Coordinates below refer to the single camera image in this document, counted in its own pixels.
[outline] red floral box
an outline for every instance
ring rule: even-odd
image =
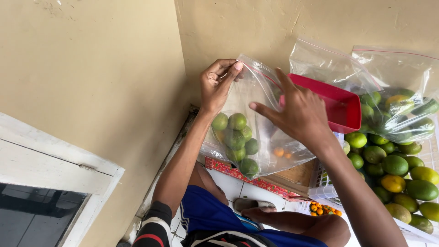
[[[303,202],[304,200],[295,199],[295,197],[302,197],[301,195],[298,195],[294,192],[291,192],[287,189],[284,189],[282,187],[279,187],[277,185],[274,185],[272,183],[269,183],[261,178],[256,178],[253,180],[250,180],[246,178],[237,168],[232,168],[229,163],[224,163],[221,161],[218,161],[216,159],[205,157],[205,166],[207,169],[215,169],[217,171],[220,171],[224,174],[227,174],[231,177],[238,178],[240,180],[243,180],[246,183],[250,183],[253,185],[256,185],[258,187],[261,187],[263,189],[266,189],[268,191],[271,191],[283,198],[285,198],[287,201],[290,202]]]

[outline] man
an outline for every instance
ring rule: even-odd
[[[348,225],[337,215],[313,217],[255,205],[242,208],[243,217],[238,218],[222,190],[196,164],[210,124],[224,106],[232,81],[239,81],[242,67],[235,59],[218,59],[201,73],[200,111],[158,180],[134,247],[171,246],[169,225],[179,207],[187,232],[182,241],[185,247],[342,247],[348,242]],[[324,164],[361,246],[406,247],[400,229],[329,129],[324,101],[309,89],[295,86],[280,69],[276,72],[285,93],[284,110],[276,112],[257,102],[249,107],[300,141]],[[280,231],[252,229],[245,218],[250,224],[263,223]]]

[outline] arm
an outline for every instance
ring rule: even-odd
[[[235,59],[218,59],[200,75],[202,106],[190,130],[158,179],[152,202],[159,201],[175,215],[186,192],[195,161],[210,124],[224,106],[232,81],[237,81],[243,64]]]
[[[284,110],[279,113],[254,102],[250,108],[300,141],[324,164],[361,246],[407,246],[397,224],[329,129],[324,101],[311,90],[295,86],[280,69],[276,71],[285,92]]]

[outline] red tray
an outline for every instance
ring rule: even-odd
[[[288,74],[291,81],[309,88],[325,101],[329,127],[338,133],[350,133],[361,127],[361,103],[358,95],[344,89],[296,74]],[[279,104],[285,105],[282,95]]]

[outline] beige wall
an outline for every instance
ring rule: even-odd
[[[240,53],[289,70],[299,34],[350,53],[355,44],[439,54],[436,0],[176,0],[186,74],[195,79],[218,57]]]
[[[81,246],[115,246],[188,114],[172,0],[0,2],[0,112],[126,169]]]

